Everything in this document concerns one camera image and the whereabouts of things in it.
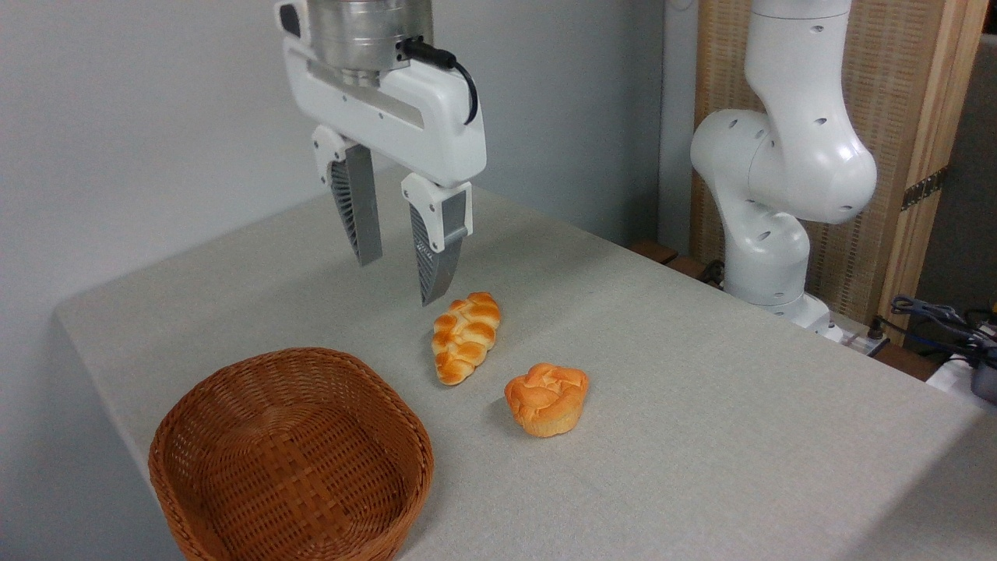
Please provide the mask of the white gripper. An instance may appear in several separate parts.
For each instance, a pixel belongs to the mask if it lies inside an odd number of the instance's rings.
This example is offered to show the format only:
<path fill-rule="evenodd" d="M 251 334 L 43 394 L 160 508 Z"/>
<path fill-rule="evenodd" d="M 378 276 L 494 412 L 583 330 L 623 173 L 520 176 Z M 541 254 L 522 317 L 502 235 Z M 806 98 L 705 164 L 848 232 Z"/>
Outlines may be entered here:
<path fill-rule="evenodd" d="M 321 124 L 311 137 L 315 163 L 360 266 L 383 256 L 370 149 L 414 172 L 401 189 L 410 207 L 421 304 L 430 305 L 449 290 L 463 239 L 473 234 L 467 181 L 487 166 L 483 115 L 464 124 L 466 82 L 414 61 L 382 76 L 378 86 L 347 85 L 290 35 L 284 60 L 296 103 Z"/>

